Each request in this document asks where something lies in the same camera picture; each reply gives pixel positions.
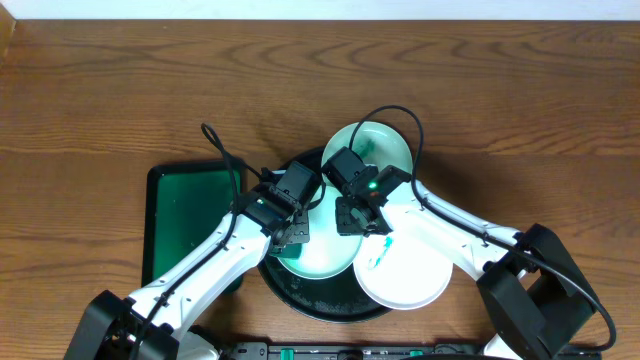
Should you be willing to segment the mint plate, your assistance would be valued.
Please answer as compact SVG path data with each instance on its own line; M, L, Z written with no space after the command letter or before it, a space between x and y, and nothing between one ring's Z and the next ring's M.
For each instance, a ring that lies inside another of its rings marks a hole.
M341 236L336 225L336 199L341 194L327 186L320 204L308 212L310 240L301 245L296 259L279 258L291 273L310 280L333 277L347 269L356 257L361 235Z
M356 126L356 123L352 123L342 128L329 140L322 155L322 171L324 165L335 153L343 147L349 146ZM364 122L356 133L351 149L360 157L362 165L354 165L350 170L346 170L348 177L358 175L366 166L376 166L381 171L388 165L392 165L407 173L411 173L414 167L412 154L404 138L396 130L383 123ZM330 186L339 188L338 185L330 182L324 171L322 174L323 179Z

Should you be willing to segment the white plate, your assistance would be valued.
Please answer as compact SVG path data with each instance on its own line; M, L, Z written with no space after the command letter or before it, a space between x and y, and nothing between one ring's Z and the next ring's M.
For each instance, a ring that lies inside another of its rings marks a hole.
M453 263L426 243L395 232L365 237L353 268L372 300L394 310L414 310L444 292Z

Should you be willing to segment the black round tray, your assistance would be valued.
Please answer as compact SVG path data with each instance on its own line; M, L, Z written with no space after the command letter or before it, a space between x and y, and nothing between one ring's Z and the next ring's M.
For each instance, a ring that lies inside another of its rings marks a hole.
M318 190L315 199L323 199ZM368 321L390 311L372 300L361 288L352 264L341 273L321 280L310 280L287 270L278 257L266 256L258 265L259 272L284 303L311 318L333 323Z

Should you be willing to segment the green sponge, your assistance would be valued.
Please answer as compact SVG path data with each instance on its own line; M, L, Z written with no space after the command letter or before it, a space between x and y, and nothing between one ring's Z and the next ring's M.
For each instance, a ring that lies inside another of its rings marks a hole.
M303 243L288 244L284 246L278 256L284 259L298 259L303 250Z

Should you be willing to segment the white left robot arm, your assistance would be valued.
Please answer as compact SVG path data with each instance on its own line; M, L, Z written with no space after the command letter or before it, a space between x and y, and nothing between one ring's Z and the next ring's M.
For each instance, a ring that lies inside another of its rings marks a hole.
M212 234L168 272L122 299L105 290L85 309L68 359L176 359L189 328L273 247L285 247L320 177L298 162L236 194Z

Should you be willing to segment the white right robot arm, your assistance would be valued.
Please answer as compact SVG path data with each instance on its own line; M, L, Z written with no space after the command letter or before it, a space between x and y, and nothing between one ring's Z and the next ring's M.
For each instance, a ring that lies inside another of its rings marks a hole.
M603 307L553 231L485 222L433 195L413 174L367 165L348 147L325 159L321 171L341 194L339 233L389 236L475 280L496 330L484 355L555 359L587 351L570 341Z

